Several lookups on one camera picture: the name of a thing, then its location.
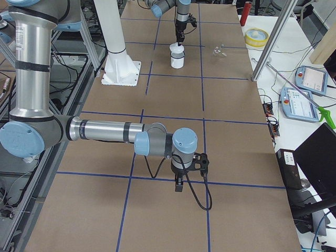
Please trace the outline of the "white ceramic lid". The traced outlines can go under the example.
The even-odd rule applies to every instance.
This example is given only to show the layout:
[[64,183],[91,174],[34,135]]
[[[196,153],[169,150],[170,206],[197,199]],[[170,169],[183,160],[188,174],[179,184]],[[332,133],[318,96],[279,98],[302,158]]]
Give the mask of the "white ceramic lid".
[[171,57],[174,59],[184,58],[184,46],[179,43],[170,44]]

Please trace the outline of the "clear glass funnel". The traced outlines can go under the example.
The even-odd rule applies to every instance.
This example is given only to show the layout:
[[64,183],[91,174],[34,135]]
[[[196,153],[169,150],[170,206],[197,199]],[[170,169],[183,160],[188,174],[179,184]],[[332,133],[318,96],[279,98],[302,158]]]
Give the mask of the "clear glass funnel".
[[220,44],[220,45],[216,46],[213,50],[213,56],[219,57],[219,58],[226,58],[227,53],[225,53],[224,49],[225,49],[224,44]]

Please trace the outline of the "white enamel mug blue rim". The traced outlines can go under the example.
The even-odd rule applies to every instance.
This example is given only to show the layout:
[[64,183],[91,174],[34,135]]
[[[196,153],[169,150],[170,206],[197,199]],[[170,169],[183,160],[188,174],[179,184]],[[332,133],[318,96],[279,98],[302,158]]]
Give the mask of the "white enamel mug blue rim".
[[184,66],[184,58],[185,58],[184,52],[180,53],[171,52],[170,54],[171,67],[174,69],[182,68]]

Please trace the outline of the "red cylinder bottle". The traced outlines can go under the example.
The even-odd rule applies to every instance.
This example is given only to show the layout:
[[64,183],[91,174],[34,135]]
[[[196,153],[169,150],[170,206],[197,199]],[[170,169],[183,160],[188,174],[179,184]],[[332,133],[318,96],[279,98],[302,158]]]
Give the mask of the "red cylinder bottle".
[[251,6],[252,6],[252,2],[250,2],[250,1],[246,1],[244,3],[243,12],[242,12],[241,18],[240,18],[240,25],[241,26],[245,26],[247,17],[249,15],[249,12],[250,12],[250,9],[251,9]]

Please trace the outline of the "yellow tape roll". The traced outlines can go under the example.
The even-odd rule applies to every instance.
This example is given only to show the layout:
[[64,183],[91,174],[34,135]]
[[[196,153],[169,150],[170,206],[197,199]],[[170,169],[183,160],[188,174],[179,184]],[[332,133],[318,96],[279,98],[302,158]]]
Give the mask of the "yellow tape roll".
[[245,43],[252,47],[263,47],[266,45],[269,34],[259,28],[251,28],[245,32]]

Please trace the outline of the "brown paper table cover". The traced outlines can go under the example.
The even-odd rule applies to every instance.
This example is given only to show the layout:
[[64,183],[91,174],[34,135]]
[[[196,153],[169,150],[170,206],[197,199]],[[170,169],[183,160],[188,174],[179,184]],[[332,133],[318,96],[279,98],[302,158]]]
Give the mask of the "brown paper table cover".
[[[79,139],[65,151],[26,251],[299,251],[300,245],[235,9],[193,4],[185,63],[170,65],[174,12],[136,2],[121,17],[135,87],[96,79],[80,117],[142,123],[132,144]],[[213,56],[224,44],[226,58]],[[206,153],[207,178],[189,171]],[[175,192],[171,165],[186,169]]]

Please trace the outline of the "near black orange connector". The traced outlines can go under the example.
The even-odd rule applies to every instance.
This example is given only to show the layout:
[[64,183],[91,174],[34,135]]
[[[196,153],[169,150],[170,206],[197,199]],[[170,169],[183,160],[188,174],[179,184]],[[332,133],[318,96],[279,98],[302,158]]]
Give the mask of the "near black orange connector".
[[279,137],[279,123],[276,121],[268,121],[268,128],[270,131],[270,135],[272,137]]

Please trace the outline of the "black orange connector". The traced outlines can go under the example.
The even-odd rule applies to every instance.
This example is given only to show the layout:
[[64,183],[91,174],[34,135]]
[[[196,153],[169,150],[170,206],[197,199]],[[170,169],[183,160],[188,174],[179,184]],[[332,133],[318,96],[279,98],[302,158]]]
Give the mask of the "black orange connector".
[[274,115],[272,102],[264,102],[262,104],[262,107],[263,107],[265,116],[273,116]]
[[268,121],[268,128],[270,131],[270,135],[272,137],[279,137],[279,123],[276,121]]

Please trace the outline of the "black computer box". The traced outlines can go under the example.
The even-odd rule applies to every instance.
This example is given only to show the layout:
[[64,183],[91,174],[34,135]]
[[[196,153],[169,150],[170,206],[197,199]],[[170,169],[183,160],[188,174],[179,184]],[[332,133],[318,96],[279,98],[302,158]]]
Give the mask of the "black computer box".
[[282,180],[286,189],[301,190],[301,179],[293,150],[279,149],[276,152]]

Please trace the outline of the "far black orange connector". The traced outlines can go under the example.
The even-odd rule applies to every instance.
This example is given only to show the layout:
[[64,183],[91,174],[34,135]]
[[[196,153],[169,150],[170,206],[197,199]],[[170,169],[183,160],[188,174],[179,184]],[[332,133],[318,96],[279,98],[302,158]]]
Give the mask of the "far black orange connector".
[[265,116],[273,116],[274,115],[272,102],[264,102],[262,104],[262,107],[263,107]]

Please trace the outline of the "teach pendant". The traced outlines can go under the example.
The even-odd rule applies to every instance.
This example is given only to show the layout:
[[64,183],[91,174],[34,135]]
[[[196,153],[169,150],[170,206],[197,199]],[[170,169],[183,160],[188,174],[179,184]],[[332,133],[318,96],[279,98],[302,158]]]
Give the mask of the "teach pendant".
[[310,66],[301,66],[296,70],[295,84],[299,88],[324,96],[327,92],[328,74]]
[[307,122],[319,121],[316,107],[295,88],[283,87],[280,100],[282,110],[287,118]]

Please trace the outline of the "far teach pendant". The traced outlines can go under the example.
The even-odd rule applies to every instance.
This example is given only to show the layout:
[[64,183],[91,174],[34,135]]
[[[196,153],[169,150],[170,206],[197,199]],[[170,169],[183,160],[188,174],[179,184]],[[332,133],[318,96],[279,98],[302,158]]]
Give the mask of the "far teach pendant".
[[301,66],[296,70],[295,84],[299,88],[324,96],[327,92],[328,74],[310,66]]

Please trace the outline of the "black monitor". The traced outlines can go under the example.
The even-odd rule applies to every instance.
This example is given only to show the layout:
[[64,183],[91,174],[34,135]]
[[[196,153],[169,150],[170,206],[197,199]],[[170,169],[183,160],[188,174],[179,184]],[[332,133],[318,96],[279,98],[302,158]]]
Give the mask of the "black monitor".
[[335,196],[335,131],[327,123],[295,149],[294,157],[322,199]]

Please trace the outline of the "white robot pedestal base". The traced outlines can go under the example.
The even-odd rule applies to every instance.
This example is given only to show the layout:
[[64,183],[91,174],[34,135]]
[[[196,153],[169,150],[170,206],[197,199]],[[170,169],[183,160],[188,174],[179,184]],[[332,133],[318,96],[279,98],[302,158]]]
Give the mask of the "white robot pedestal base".
[[101,83],[103,85],[136,86],[141,62],[128,55],[116,0],[94,1],[108,51]]

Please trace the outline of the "aluminium frame post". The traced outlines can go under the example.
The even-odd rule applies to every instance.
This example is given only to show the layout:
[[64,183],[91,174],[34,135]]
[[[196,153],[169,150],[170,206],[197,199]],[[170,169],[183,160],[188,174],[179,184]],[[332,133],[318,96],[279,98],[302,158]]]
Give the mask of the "aluminium frame post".
[[277,42],[284,26],[287,23],[288,18],[293,12],[295,5],[297,4],[297,0],[287,0],[285,6],[282,8],[282,11],[272,29],[272,32],[269,36],[269,39],[265,45],[265,48],[259,57],[257,62],[256,68],[251,76],[252,81],[257,81],[259,78],[262,70],[264,69],[265,65],[267,64],[268,58],[272,53],[275,43]]

